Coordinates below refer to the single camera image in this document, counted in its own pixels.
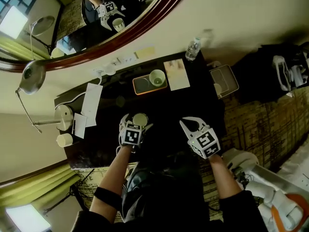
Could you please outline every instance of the plastic bottle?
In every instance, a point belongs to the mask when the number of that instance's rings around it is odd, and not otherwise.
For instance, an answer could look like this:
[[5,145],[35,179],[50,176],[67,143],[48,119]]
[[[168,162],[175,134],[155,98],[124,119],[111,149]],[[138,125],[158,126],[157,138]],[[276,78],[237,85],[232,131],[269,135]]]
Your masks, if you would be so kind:
[[201,39],[196,37],[188,46],[188,50],[185,53],[185,58],[188,61],[194,61],[201,49]]

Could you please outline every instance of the black sleeve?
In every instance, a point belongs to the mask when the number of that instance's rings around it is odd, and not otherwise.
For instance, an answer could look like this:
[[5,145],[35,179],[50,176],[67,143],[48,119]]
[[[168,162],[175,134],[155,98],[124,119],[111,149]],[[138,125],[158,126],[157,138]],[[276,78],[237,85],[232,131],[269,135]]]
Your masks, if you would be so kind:
[[220,200],[224,227],[229,230],[267,232],[252,193],[242,191],[235,196]]
[[100,214],[91,211],[80,211],[71,232],[109,231],[111,223]]

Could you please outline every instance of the hand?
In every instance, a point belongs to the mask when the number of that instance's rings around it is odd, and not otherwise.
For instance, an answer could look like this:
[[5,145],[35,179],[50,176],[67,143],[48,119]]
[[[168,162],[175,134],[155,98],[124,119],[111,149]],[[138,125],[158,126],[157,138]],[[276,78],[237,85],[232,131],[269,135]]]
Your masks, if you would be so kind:
[[211,164],[213,163],[223,163],[224,164],[223,159],[217,154],[213,154],[208,159]]

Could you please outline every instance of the cup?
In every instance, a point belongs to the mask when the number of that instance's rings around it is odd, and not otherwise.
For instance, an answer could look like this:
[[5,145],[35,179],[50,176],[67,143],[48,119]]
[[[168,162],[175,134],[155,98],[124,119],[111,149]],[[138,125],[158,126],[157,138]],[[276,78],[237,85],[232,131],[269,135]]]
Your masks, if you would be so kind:
[[64,52],[56,47],[56,48],[53,49],[50,58],[60,58],[60,57],[63,57],[63,56],[64,56]]
[[220,95],[222,93],[222,87],[220,86],[220,84],[214,83],[213,85],[217,95]]
[[149,75],[149,81],[153,86],[160,87],[165,82],[165,74],[161,70],[154,70]]
[[103,70],[104,70],[105,74],[107,74],[107,75],[116,74],[116,68],[111,64],[103,66]]
[[114,29],[117,32],[120,32],[121,30],[125,29],[125,22],[123,21],[122,18],[117,18],[112,22],[112,25],[114,27]]
[[148,117],[146,114],[135,114],[133,116],[133,124],[138,126],[146,126],[148,123]]
[[61,148],[64,148],[73,144],[73,137],[71,134],[66,133],[59,135],[56,141]]

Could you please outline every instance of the desk lamp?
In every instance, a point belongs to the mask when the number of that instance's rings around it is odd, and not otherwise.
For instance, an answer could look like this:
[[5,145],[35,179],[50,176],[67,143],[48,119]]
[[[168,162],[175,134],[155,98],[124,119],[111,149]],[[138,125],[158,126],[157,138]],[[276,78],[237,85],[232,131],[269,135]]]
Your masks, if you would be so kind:
[[21,82],[19,84],[18,89],[15,91],[16,96],[18,97],[20,103],[22,104],[28,119],[30,120],[32,126],[34,126],[39,133],[42,131],[37,128],[37,126],[43,125],[53,125],[57,124],[57,128],[62,131],[66,131],[73,124],[73,112],[66,105],[60,105],[55,110],[55,120],[52,121],[40,121],[33,122],[26,111],[26,108],[23,102],[20,99],[19,92],[22,90],[28,95],[32,95],[36,93],[44,83],[46,76],[46,71],[44,67],[44,63],[39,60],[35,60],[30,62],[24,69]]
[[32,36],[39,36],[42,33],[46,32],[52,26],[54,21],[55,21],[55,18],[49,15],[49,16],[42,17],[39,20],[29,25],[32,59],[34,59],[33,49],[32,49]]

